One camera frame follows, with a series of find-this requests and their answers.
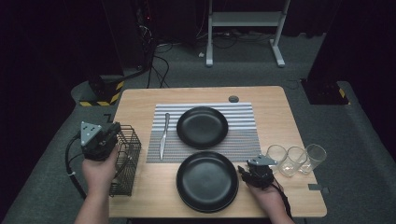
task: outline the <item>black metal plate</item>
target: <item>black metal plate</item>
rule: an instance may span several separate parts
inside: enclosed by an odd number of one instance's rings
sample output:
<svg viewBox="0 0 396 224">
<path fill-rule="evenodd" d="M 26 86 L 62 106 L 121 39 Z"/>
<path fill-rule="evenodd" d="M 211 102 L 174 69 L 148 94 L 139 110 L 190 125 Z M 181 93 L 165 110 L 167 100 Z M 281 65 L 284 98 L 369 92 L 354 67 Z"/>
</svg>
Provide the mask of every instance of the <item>black metal plate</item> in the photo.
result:
<svg viewBox="0 0 396 224">
<path fill-rule="evenodd" d="M 177 191 L 190 208 L 214 213 L 227 207 L 238 191 L 233 164 L 223 155 L 200 151 L 184 160 L 177 171 Z"/>
<path fill-rule="evenodd" d="M 180 140 L 198 149 L 215 146 L 227 133 L 227 119 L 218 110 L 207 106 L 197 106 L 186 111 L 177 122 Z"/>
</svg>

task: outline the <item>striped placemat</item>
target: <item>striped placemat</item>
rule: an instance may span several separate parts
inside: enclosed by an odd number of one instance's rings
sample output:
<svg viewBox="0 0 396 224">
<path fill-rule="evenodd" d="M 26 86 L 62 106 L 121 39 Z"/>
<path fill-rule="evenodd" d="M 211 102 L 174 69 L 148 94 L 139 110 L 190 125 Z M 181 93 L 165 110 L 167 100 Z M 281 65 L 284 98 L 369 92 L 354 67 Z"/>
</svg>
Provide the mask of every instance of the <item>striped placemat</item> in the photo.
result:
<svg viewBox="0 0 396 224">
<path fill-rule="evenodd" d="M 198 149 L 183 143 L 177 136 L 177 122 L 181 115 L 196 106 L 208 106 L 221 112 L 228 121 L 229 131 L 216 146 L 205 149 L 216 151 L 230 161 L 246 161 L 261 153 L 256 122 L 251 103 L 213 104 L 158 104 L 148 145 L 147 163 L 181 163 Z M 165 113 L 169 113 L 169 126 L 163 160 L 160 160 L 160 140 L 163 137 Z"/>
</svg>

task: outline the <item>table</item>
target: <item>table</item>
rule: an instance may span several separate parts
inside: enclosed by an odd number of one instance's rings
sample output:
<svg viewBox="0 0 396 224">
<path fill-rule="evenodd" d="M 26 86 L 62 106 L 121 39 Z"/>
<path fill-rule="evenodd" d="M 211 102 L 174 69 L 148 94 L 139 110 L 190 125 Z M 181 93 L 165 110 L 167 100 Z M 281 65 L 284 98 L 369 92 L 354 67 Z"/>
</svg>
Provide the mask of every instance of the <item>table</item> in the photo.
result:
<svg viewBox="0 0 396 224">
<path fill-rule="evenodd" d="M 156 104 L 228 103 L 236 95 L 239 102 L 250 102 L 256 120 L 262 153 L 273 144 L 303 147 L 303 142 L 281 87 L 220 87 L 125 90 L 114 120 L 132 125 L 142 143 L 132 196 L 110 198 L 111 217 L 266 217 L 239 176 L 239 190 L 225 209 L 212 214 L 199 213 L 180 199 L 176 188 L 179 163 L 146 163 Z M 246 163 L 234 162 L 243 167 Z M 324 217 L 326 205 L 314 173 L 287 178 L 275 174 L 289 197 L 294 217 Z"/>
<path fill-rule="evenodd" d="M 210 0 L 207 19 L 206 66 L 213 66 L 212 28 L 214 26 L 275 26 L 275 39 L 270 39 L 269 42 L 276 58 L 277 66 L 285 67 L 285 61 L 280 53 L 278 43 L 288 14 L 289 5 L 290 0 L 285 0 L 282 11 L 275 12 L 213 12 L 212 0 Z"/>
</svg>

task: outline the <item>silver knife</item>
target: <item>silver knife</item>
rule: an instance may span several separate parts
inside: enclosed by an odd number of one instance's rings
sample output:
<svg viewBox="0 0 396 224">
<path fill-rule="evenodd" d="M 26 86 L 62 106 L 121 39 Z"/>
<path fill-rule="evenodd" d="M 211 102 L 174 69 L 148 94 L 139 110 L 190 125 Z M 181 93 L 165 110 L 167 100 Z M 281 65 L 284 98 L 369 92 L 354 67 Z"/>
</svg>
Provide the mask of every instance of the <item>silver knife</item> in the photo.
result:
<svg viewBox="0 0 396 224">
<path fill-rule="evenodd" d="M 169 125 L 169 118 L 170 114 L 166 113 L 165 114 L 165 129 L 163 130 L 163 138 L 161 138 L 160 142 L 160 159 L 163 159 L 163 150 L 165 149 L 165 143 L 166 143 L 166 134 L 168 132 L 168 125 Z"/>
</svg>

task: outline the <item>person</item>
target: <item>person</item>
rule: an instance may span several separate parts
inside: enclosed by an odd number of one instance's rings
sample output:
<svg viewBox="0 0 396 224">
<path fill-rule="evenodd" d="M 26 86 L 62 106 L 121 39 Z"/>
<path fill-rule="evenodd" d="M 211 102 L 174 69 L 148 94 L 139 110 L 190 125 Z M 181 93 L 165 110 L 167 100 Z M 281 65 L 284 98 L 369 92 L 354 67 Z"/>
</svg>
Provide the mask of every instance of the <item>person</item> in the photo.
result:
<svg viewBox="0 0 396 224">
<path fill-rule="evenodd" d="M 116 173 L 117 152 L 118 147 L 114 147 L 105 161 L 84 160 L 82 162 L 82 172 L 87 181 L 88 193 L 78 212 L 76 224 L 108 223 L 108 193 L 111 181 Z M 280 184 L 275 181 L 274 184 L 283 191 Z M 267 189 L 260 189 L 247 184 L 247 187 L 273 224 L 294 223 L 286 213 L 285 205 L 279 192 L 273 186 Z"/>
</svg>

